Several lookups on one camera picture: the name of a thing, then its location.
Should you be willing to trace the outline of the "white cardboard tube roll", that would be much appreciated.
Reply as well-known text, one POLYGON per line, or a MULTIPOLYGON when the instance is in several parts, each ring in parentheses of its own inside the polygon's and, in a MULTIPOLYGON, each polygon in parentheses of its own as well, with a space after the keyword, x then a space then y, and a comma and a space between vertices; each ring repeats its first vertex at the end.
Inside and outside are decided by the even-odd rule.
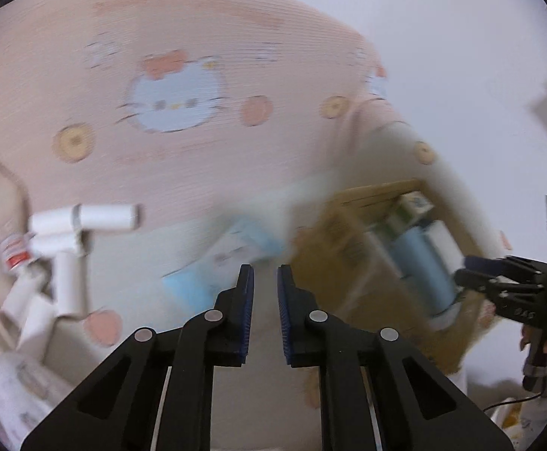
POLYGON ((57 316, 73 320, 88 314, 85 260, 71 251, 61 251, 53 259, 53 295, 57 316))

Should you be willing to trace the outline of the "white paper roll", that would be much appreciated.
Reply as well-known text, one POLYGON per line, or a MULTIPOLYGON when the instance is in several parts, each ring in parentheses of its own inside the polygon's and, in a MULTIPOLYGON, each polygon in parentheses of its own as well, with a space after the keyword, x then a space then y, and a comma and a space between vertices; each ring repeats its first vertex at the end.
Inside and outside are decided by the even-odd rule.
POLYGON ((132 231, 140 224, 138 205, 80 204, 31 215, 29 229, 39 235, 81 231, 132 231))

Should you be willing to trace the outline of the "white lower left roll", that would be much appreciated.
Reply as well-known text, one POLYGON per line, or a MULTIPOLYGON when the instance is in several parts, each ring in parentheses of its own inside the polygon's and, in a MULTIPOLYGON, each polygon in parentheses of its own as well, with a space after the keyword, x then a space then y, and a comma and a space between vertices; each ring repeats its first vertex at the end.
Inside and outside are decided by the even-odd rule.
POLYGON ((50 374, 27 355, 0 355, 0 424, 11 447, 20 449, 27 435, 53 409, 50 374))

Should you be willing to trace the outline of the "green white cartoon box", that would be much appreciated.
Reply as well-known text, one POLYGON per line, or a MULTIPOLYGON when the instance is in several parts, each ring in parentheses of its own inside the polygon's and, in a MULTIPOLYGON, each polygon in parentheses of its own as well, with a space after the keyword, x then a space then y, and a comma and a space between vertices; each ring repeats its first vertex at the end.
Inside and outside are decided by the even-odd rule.
POLYGON ((434 209, 434 204, 421 191, 409 191, 400 196, 399 207, 409 217, 422 217, 434 209))

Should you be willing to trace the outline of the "light blue tissue pack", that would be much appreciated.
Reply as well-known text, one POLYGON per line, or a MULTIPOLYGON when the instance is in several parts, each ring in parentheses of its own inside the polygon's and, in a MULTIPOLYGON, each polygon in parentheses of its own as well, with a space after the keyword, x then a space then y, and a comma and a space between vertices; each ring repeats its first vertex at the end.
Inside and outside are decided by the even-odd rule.
POLYGON ((282 243, 259 222, 240 217, 198 260, 162 278, 165 292, 195 315, 210 310, 220 292, 236 285, 243 265, 279 256, 282 243))

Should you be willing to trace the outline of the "white standing roll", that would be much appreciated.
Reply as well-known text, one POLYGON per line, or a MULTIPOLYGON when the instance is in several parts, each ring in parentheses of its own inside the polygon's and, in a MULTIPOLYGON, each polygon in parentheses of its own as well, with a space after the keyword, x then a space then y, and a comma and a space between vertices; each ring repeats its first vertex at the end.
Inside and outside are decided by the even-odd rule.
POLYGON ((39 293, 47 283, 47 274, 31 269, 17 273, 17 280, 0 307, 2 313, 17 328, 22 328, 27 320, 27 311, 32 298, 39 293))

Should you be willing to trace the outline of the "brown cardboard box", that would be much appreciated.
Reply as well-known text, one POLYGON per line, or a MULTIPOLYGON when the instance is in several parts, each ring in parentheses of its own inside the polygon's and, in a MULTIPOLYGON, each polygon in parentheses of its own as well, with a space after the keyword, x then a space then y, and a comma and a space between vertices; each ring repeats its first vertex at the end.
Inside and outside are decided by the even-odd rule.
POLYGON ((475 201, 407 179, 333 194, 289 264, 321 310, 358 329, 392 327, 452 375, 494 318, 453 275, 467 256, 504 253, 475 201))

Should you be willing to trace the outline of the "white roll near wrapper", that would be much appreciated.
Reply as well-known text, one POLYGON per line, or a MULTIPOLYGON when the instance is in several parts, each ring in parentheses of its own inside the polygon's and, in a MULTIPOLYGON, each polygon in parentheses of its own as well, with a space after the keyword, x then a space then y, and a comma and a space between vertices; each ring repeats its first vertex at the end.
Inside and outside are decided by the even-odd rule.
POLYGON ((29 247, 35 257, 51 259, 59 253, 75 254, 84 257, 86 250, 82 236, 77 232, 34 235, 29 239, 29 247))

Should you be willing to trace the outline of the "white red label packet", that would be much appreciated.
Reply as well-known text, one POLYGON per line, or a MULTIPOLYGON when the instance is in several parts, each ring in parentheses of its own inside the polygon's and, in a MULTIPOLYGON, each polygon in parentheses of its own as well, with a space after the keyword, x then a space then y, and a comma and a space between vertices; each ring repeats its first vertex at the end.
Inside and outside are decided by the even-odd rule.
POLYGON ((13 233, 0 241, 0 259, 7 273, 25 267, 34 261, 27 237, 21 233, 13 233))

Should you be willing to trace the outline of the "pink Hello Kitty blanket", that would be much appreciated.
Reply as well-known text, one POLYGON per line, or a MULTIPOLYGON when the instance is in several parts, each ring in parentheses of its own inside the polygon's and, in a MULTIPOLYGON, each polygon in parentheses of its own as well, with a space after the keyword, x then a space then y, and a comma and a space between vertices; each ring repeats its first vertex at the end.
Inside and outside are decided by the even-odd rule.
MULTIPOLYGON (((277 270, 338 191, 407 179, 475 201, 388 102, 375 48, 294 0, 14 0, 0 8, 0 241, 37 212, 138 205, 132 231, 81 231, 84 319, 60 318, 53 259, 20 329, 0 313, 0 355, 50 374, 53 411, 141 328, 193 315, 162 278, 240 217, 283 245, 249 265, 254 298, 239 368, 214 370, 208 450, 325 450, 319 372, 283 352, 277 270)), ((11 447, 0 424, 0 449, 11 447)))

